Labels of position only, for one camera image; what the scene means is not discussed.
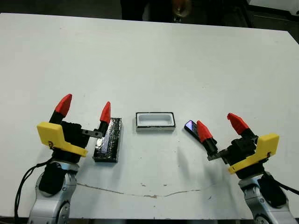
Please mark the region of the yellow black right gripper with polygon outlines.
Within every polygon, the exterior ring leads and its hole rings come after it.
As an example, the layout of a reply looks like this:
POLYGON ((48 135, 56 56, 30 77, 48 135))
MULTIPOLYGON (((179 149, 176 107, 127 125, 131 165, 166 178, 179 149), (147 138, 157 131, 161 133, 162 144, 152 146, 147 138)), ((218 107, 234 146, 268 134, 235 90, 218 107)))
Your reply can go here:
POLYGON ((242 138, 233 140, 231 145, 219 152, 217 141, 208 128, 201 121, 197 121, 200 143, 208 154, 214 154, 209 155, 207 159, 209 161, 223 159, 229 164, 229 173, 236 174, 241 180, 263 173, 263 164, 276 154, 279 136, 270 133, 257 137, 241 117, 229 113, 227 119, 242 138))

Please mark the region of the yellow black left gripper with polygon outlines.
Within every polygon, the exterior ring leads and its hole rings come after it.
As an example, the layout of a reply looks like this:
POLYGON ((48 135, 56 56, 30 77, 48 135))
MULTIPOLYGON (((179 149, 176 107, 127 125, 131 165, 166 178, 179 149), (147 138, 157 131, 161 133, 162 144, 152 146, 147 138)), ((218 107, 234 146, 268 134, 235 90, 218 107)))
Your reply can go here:
POLYGON ((90 138, 105 137, 111 119, 111 103, 107 101, 102 110, 99 128, 90 131, 83 129, 80 124, 62 122, 69 111, 71 100, 72 94, 64 96, 55 107, 49 122, 38 124, 37 130, 42 144, 53 150, 54 159, 78 163, 88 153, 86 146, 90 138))

